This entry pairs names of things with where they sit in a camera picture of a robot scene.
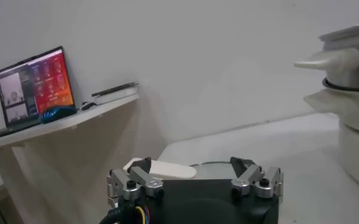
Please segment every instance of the round plate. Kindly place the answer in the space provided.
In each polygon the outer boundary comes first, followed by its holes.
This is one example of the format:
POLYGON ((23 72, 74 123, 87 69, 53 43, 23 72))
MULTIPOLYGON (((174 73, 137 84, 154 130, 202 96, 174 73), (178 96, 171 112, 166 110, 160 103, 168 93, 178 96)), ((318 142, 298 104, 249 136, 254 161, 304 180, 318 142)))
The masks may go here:
POLYGON ((191 165, 197 170, 195 179, 234 179, 235 171, 230 162, 206 162, 191 165))

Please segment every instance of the pot handle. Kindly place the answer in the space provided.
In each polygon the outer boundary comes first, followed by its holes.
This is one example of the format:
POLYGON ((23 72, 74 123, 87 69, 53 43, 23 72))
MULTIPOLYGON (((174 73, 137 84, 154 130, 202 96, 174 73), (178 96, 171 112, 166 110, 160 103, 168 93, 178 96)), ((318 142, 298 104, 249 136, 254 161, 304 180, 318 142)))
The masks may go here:
POLYGON ((294 66, 335 72, 352 70, 359 66, 359 51, 355 48, 321 51, 305 61, 295 62, 294 66))
POLYGON ((341 117, 359 110, 352 96, 334 93, 327 89, 305 96, 304 101, 318 113, 334 113, 341 117))

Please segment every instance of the table leg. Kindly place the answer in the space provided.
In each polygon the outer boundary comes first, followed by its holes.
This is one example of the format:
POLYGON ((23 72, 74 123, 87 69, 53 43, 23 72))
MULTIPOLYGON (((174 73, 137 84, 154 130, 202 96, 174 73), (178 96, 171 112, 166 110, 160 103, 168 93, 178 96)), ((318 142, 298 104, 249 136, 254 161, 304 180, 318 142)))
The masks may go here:
POLYGON ((48 206, 26 180, 11 147, 0 149, 0 174, 24 224, 49 224, 48 206))

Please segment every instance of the laptop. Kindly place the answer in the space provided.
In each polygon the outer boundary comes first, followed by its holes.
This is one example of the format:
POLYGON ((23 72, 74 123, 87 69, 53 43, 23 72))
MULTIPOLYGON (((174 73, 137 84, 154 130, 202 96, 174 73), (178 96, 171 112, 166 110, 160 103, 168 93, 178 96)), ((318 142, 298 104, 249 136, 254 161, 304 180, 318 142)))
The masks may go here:
POLYGON ((6 124, 0 137, 40 124, 50 107, 74 107, 63 48, 1 69, 0 100, 6 124))

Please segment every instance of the metal bracket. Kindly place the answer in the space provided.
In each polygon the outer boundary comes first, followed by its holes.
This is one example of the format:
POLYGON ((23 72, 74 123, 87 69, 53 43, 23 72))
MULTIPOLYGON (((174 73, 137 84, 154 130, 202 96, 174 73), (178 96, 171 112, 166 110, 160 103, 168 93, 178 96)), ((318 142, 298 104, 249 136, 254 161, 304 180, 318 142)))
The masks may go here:
POLYGON ((240 175, 240 177, 231 181, 232 193, 235 196, 249 194, 253 182, 260 180, 262 176, 263 174, 261 172, 261 167, 257 165, 251 165, 242 175, 240 175))
POLYGON ((107 177, 107 196, 109 201, 115 201, 114 198, 120 196, 125 200, 134 201, 140 197, 140 185, 129 179, 121 169, 111 170, 107 177))
POLYGON ((161 198, 164 196, 163 181, 153 178, 142 168, 135 166, 130 169, 130 179, 139 182, 145 187, 145 193, 149 197, 161 198))
POLYGON ((283 195, 283 173, 278 167, 270 167, 265 176, 255 183, 255 192, 260 198, 283 195))

